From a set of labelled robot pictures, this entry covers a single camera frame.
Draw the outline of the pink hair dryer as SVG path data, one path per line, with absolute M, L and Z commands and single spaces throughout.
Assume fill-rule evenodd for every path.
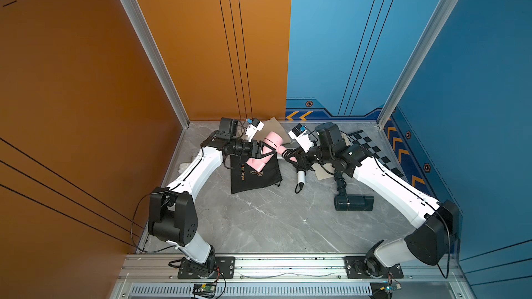
M 262 141 L 262 151 L 251 157 L 246 164 L 257 172 L 261 172 L 272 157 L 282 155 L 288 149 L 283 146 L 284 140 L 275 132 L 270 132 Z

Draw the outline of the black drawstring dryer bag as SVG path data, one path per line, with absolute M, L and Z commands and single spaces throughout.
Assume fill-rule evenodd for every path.
M 257 171 L 240 156 L 230 156 L 231 161 L 231 194 L 280 186 L 282 179 L 278 159 L 272 157 L 261 171 Z

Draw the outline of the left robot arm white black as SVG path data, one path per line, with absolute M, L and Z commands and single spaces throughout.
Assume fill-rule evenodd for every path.
M 283 145 L 283 139 L 270 132 L 262 141 L 236 136 L 238 121 L 222 118 L 219 129 L 206 138 L 198 155 L 176 180 L 150 194 L 148 232 L 184 254 L 181 265 L 201 278 L 209 278 L 216 269 L 215 249 L 198 231 L 195 199 L 212 173 L 228 156 L 251 161 L 260 171 Z

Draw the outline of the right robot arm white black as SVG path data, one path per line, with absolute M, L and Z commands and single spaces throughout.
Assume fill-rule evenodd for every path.
M 308 129 L 298 124 L 288 135 L 299 147 L 282 152 L 303 177 L 314 164 L 330 164 L 331 175 L 337 182 L 335 208 L 346 211 L 367 210 L 373 198 L 346 193 L 345 176 L 370 187 L 388 201 L 414 227 L 410 234 L 392 241 L 374 244 L 364 257 L 363 272 L 370 278 L 387 277 L 392 268 L 403 262 L 418 260 L 436 266 L 443 257 L 449 257 L 458 238 L 459 209 L 447 200 L 440 202 L 402 180 L 381 163 L 374 151 L 359 142 L 348 145 L 347 134 L 334 123 L 324 123 L 315 129 L 318 140 L 310 140 Z

